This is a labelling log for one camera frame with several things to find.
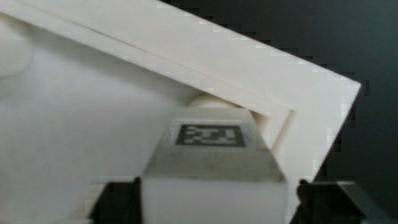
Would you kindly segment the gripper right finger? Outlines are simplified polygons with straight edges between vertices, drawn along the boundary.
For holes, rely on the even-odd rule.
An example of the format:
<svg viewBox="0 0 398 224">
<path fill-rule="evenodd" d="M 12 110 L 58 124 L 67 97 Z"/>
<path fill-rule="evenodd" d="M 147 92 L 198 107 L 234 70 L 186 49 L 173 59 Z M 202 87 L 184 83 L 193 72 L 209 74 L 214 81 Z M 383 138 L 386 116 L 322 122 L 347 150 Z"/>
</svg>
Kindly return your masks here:
<svg viewBox="0 0 398 224">
<path fill-rule="evenodd" d="M 390 216 L 356 182 L 301 180 L 298 197 L 290 224 L 390 224 Z"/>
</svg>

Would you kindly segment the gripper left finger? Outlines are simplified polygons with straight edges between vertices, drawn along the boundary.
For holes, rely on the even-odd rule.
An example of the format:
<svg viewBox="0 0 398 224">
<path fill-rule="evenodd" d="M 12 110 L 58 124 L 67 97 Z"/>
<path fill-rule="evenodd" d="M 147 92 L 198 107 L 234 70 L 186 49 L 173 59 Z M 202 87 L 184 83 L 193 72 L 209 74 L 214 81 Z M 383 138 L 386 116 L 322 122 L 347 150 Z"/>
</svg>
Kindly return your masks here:
<svg viewBox="0 0 398 224">
<path fill-rule="evenodd" d="M 141 187 L 141 178 L 107 183 L 90 213 L 93 224 L 143 224 Z"/>
</svg>

